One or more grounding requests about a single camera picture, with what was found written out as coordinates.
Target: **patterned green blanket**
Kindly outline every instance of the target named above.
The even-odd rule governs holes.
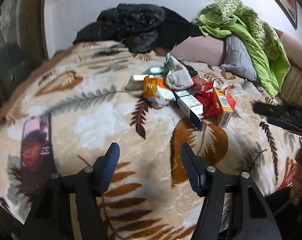
[[[283,45],[275,30],[239,0],[208,5],[198,18],[204,36],[218,38],[237,34],[246,46],[259,80],[273,98],[281,90],[290,68]]]

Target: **smartphone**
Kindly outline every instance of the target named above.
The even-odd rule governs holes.
[[[56,172],[51,141],[51,115],[24,122],[21,143],[21,180],[24,194],[31,199]]]

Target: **floral blanket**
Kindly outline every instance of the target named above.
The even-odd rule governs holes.
[[[208,120],[206,130],[199,132],[176,102],[153,109],[141,91],[125,90],[131,75],[164,62],[153,52],[132,54],[120,43],[104,41],[77,45],[40,67],[0,111],[3,208],[24,223],[31,203],[21,186],[23,123],[46,112],[52,114],[54,159],[61,175],[93,164],[112,142],[120,145],[108,192],[97,198],[110,239],[190,238],[203,199],[192,191],[180,160],[184,142],[209,165],[229,174],[247,170],[264,195],[274,192],[294,165],[299,138],[268,125],[251,104],[276,102],[218,67],[185,61],[219,86],[235,85],[231,94],[237,113],[228,126]],[[222,227],[229,203],[226,196]]]

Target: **green blanket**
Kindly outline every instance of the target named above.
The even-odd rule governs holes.
[[[238,35],[249,53],[261,85],[274,98],[280,92],[290,68],[283,45],[274,31],[258,14],[239,0],[208,5],[197,24],[204,36],[224,38]]]

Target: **orange box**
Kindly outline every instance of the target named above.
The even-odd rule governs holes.
[[[220,88],[213,87],[213,92],[218,100],[220,108],[222,109],[221,113],[217,115],[217,125],[220,127],[227,127],[232,116],[233,109]]]

